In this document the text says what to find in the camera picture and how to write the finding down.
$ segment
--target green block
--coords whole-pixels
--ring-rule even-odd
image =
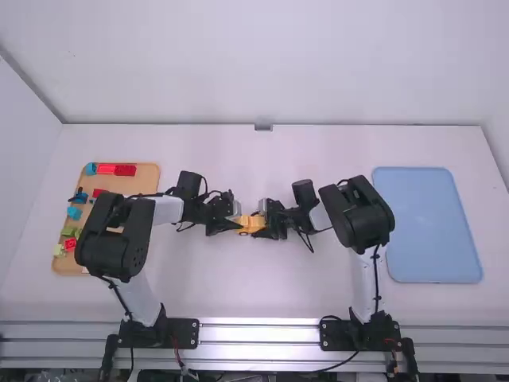
[[[62,230],[60,231],[60,234],[62,236],[74,236],[74,232],[75,232],[76,228],[75,227],[63,227]]]
[[[78,240],[80,238],[80,235],[81,235],[81,232],[83,231],[82,228],[77,228],[75,231],[74,231],[74,237],[76,238],[76,240]]]
[[[62,244],[57,244],[53,249],[53,256],[55,257],[65,257],[65,250]]]

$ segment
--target white wall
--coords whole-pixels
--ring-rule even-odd
[[[60,121],[0,57],[0,284],[61,127]]]
[[[509,181],[505,0],[0,0],[71,123],[471,123]]]

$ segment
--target metal rail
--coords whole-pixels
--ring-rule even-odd
[[[182,350],[198,370],[306,372],[351,352],[323,352],[317,319],[201,318],[200,345]],[[1,368],[98,368],[117,322],[0,322]],[[402,325],[412,337],[421,372],[509,373],[509,327]],[[170,349],[135,349],[135,368],[178,369]],[[120,349],[116,368],[129,368]],[[383,355],[361,352],[336,371],[383,372]]]

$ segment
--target white tabletop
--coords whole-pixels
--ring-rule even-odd
[[[484,279],[476,285],[403,284],[382,269],[386,308],[401,322],[509,323],[509,196],[479,127],[75,125],[64,128],[17,253],[0,290],[3,320],[108,321],[121,316],[114,296],[89,276],[51,270],[67,199],[87,162],[156,162],[160,190],[180,170],[232,189],[245,213],[258,199],[294,205],[291,183],[315,188],[377,166],[443,166],[454,176]],[[347,317],[352,281],[348,252],[332,231],[312,237],[310,253],[287,241],[252,239],[204,228],[153,229],[146,271],[169,315],[196,317]]]

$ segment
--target blue block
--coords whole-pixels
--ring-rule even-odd
[[[84,205],[85,203],[87,203],[88,199],[87,193],[77,193],[74,197],[77,199],[72,201],[72,203],[77,203],[78,205]]]
[[[85,166],[85,174],[86,175],[95,175],[96,171],[97,171],[97,166],[95,165],[95,163],[90,162]]]
[[[80,209],[78,209],[77,207],[75,207],[73,205],[70,205],[69,207],[67,207],[67,214],[73,220],[79,220],[81,218],[82,213],[83,213],[83,211],[81,211]]]

